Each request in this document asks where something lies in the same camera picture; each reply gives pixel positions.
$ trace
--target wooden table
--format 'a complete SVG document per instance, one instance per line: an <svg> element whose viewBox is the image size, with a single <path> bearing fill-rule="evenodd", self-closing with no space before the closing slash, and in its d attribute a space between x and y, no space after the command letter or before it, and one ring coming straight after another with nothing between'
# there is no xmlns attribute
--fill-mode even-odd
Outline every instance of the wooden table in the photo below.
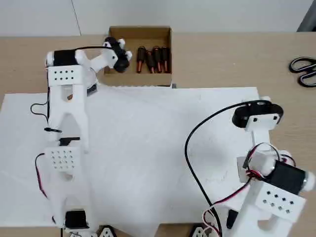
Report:
<svg viewBox="0 0 316 237"><path fill-rule="evenodd" d="M45 92L43 70L48 51L98 45L103 36L0 38L0 101L4 93ZM298 56L316 57L315 33L173 34L172 80L178 87L256 86L282 105L284 117L271 132L272 142L291 151L298 166L316 173L316 89L303 88L288 63ZM316 235L316 193L308 199L291 236ZM191 225L160 225L156 237L186 237ZM56 228L1 228L0 236L59 236Z"/></svg>

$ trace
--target white paper sheet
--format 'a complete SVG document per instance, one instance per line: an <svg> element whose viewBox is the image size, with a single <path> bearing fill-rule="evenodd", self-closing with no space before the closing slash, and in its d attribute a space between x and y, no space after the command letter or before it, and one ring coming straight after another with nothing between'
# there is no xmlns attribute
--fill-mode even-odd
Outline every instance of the white paper sheet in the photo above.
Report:
<svg viewBox="0 0 316 237"><path fill-rule="evenodd" d="M91 152L86 157L98 218L138 237L154 236L159 223L200 222L207 203L187 168L184 143L204 118L245 99L258 99L256 88L100 86L87 102ZM45 100L46 94L4 98L0 226L53 225L34 167L36 155L46 145L46 121L30 112L32 103ZM189 143L192 166L212 201L240 186L236 157L251 146L250 134L232 124L233 113L225 112L203 125ZM72 133L71 127L66 121L62 130ZM45 176L43 163L39 160ZM245 194L226 205L240 209Z"/></svg>

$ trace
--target open cardboard box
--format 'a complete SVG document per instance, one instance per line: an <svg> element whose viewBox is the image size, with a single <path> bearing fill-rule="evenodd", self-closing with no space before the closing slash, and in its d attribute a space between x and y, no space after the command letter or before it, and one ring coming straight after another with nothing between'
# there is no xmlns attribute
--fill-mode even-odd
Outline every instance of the open cardboard box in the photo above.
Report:
<svg viewBox="0 0 316 237"><path fill-rule="evenodd" d="M171 85L171 28L151 27L151 26L112 26L109 29L109 36L117 40L125 40L125 49L133 54L130 65L124 73L115 70L104 70L102 81L106 85L112 86L170 86ZM146 63L143 64L142 72L136 72L137 49L144 46L147 50L152 50L154 46L166 46L170 48L170 73L151 74Z"/></svg>

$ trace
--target black scissors handle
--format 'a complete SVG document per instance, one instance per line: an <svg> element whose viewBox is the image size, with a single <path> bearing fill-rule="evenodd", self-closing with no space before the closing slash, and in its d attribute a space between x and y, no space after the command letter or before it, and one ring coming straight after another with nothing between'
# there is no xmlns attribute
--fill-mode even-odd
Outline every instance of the black scissors handle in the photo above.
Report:
<svg viewBox="0 0 316 237"><path fill-rule="evenodd" d="M300 68L296 68L295 64L297 62L309 62L310 64L307 66L303 66ZM288 66L288 69L292 73L302 73L302 72L310 72L314 68L316 68L316 59L310 58L310 57L299 57L295 58L292 62L290 62L290 65Z"/></svg>
<svg viewBox="0 0 316 237"><path fill-rule="evenodd" d="M295 64L297 62L309 62L309 65L297 68L295 67ZM302 73L302 72L306 72L304 75L301 75L300 77L298 77L297 82L304 87L316 87L316 82L315 83L306 83L304 82L305 79L307 78L311 78L313 76L316 75L316 70L314 70L316 68L316 59L314 58L310 58L310 57L299 57L294 59L290 64L289 64L289 70L292 73Z"/></svg>

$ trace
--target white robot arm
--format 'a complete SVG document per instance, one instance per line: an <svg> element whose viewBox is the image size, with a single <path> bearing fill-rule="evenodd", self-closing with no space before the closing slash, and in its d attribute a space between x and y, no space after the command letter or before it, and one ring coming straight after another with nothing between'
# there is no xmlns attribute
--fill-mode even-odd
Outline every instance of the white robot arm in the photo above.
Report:
<svg viewBox="0 0 316 237"><path fill-rule="evenodd" d="M315 176L296 167L287 151L278 151L260 133L275 128L283 116L276 104L251 104L235 110L233 123L251 132L253 149L237 158L239 178L246 182L248 170L255 170L263 179L250 181L250 189L228 237L286 237L297 222L306 200L301 191L311 191ZM258 221L265 216L264 227Z"/></svg>
<svg viewBox="0 0 316 237"><path fill-rule="evenodd" d="M125 42L105 39L103 46L49 52L46 57L48 80L48 145L44 150L50 167L50 182L45 187L60 228L80 236L96 236L99 228L85 175L85 156L89 152L89 121L86 98L96 90L96 73L108 66L123 72L132 57ZM89 60L84 49L100 48L101 54ZM61 123L72 116L79 137L62 137Z"/></svg>

